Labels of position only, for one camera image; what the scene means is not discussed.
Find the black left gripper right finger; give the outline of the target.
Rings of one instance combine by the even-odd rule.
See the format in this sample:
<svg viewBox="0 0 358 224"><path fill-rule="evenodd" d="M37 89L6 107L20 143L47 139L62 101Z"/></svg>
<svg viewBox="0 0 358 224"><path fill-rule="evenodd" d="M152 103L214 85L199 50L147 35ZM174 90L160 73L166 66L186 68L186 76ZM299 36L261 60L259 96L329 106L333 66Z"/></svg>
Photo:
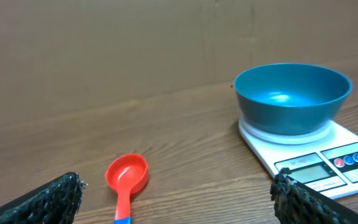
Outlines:
<svg viewBox="0 0 358 224"><path fill-rule="evenodd" d="M282 168L270 186L281 224L358 224L358 213L290 177Z"/></svg>

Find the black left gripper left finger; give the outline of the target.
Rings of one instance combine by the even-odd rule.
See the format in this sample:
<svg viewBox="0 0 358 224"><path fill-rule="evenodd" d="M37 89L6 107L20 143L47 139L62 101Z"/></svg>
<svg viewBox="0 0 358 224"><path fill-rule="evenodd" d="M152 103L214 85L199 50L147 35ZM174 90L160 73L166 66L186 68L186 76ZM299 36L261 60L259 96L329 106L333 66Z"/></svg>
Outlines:
<svg viewBox="0 0 358 224"><path fill-rule="evenodd" d="M0 207L0 224L72 224L88 184L76 172L66 174Z"/></svg>

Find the red measuring scoop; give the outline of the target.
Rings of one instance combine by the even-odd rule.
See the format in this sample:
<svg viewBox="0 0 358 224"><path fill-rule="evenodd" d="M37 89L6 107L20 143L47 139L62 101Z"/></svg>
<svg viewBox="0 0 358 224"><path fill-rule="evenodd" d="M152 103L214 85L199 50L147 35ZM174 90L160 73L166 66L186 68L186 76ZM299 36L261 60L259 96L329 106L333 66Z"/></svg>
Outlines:
<svg viewBox="0 0 358 224"><path fill-rule="evenodd" d="M114 160L105 172L107 184L117 193L114 224L131 224L131 196L149 180L149 165L140 154L125 154Z"/></svg>

